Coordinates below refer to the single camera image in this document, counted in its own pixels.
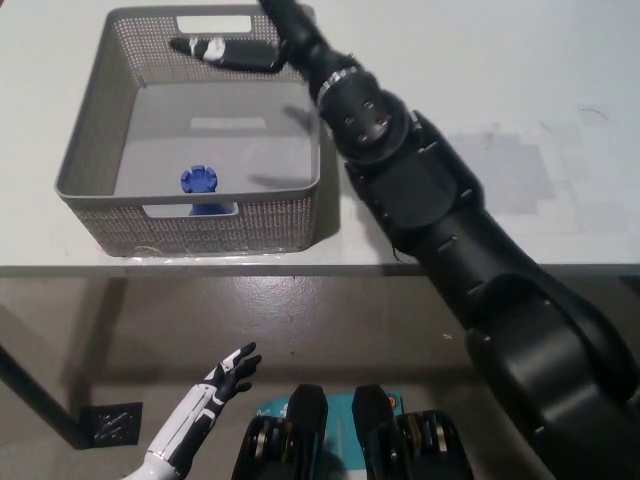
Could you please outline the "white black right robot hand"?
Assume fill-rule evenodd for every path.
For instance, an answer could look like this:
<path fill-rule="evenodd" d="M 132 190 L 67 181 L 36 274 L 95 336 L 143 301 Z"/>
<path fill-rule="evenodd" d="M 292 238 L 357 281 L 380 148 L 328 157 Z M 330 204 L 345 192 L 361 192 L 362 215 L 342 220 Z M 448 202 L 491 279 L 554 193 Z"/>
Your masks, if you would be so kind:
<path fill-rule="evenodd" d="M 354 58 L 330 46 L 298 2 L 261 1 L 259 5 L 276 29 L 276 44 L 191 36 L 174 37 L 168 45 L 183 56 L 227 71 L 276 74 L 290 65 L 307 82 L 312 99 L 335 77 L 359 68 Z"/>

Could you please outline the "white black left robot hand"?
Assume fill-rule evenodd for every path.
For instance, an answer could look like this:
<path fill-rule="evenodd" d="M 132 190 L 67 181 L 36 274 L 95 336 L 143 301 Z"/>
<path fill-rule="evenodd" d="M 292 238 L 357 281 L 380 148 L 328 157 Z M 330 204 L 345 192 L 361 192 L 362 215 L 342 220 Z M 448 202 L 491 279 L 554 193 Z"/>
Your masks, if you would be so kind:
<path fill-rule="evenodd" d="M 247 392 L 262 360 L 250 342 L 194 384 L 151 441 L 138 472 L 144 479 L 184 479 L 227 403 Z"/>

